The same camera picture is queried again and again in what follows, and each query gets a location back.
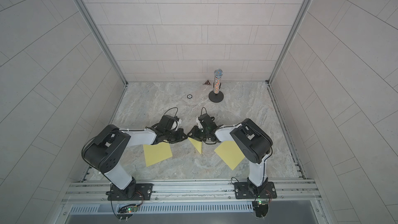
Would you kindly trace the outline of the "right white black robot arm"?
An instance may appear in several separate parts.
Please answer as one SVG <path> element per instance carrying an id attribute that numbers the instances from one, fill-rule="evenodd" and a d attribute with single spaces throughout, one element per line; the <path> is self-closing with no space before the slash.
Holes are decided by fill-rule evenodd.
<path id="1" fill-rule="evenodd" d="M 234 141 L 249 160 L 248 182 L 251 187 L 260 190 L 267 185 L 266 162 L 273 154 L 273 141 L 251 119 L 247 118 L 235 125 L 216 125 L 213 117 L 210 117 L 210 121 L 198 119 L 188 137 L 203 143 L 211 141 L 213 144 Z"/>

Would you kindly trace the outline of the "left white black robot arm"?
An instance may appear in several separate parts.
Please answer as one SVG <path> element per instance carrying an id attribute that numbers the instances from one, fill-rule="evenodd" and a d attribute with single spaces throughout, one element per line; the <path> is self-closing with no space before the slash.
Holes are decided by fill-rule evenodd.
<path id="1" fill-rule="evenodd" d="M 164 132 L 154 127 L 143 130 L 121 130 L 109 124 L 84 145 L 81 156 L 87 164 L 101 172 L 114 186 L 125 190 L 135 181 L 119 162 L 126 148 L 160 143 L 174 144 L 187 138 L 182 128 Z"/>

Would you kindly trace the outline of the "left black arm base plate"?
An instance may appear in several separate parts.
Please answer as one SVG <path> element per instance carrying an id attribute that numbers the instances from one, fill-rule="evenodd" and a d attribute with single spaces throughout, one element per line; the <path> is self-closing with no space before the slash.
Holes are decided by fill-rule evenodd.
<path id="1" fill-rule="evenodd" d="M 146 201 L 150 200 L 153 184 L 137 184 L 127 186 L 124 190 L 111 184 L 106 192 L 108 201 Z"/>

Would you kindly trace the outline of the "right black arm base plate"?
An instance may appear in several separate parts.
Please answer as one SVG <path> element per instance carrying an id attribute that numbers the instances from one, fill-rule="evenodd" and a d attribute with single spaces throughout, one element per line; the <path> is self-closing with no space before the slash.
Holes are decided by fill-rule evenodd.
<path id="1" fill-rule="evenodd" d="M 260 187 L 249 182 L 235 182 L 236 199 L 276 199 L 277 193 L 272 181 L 264 182 Z"/>

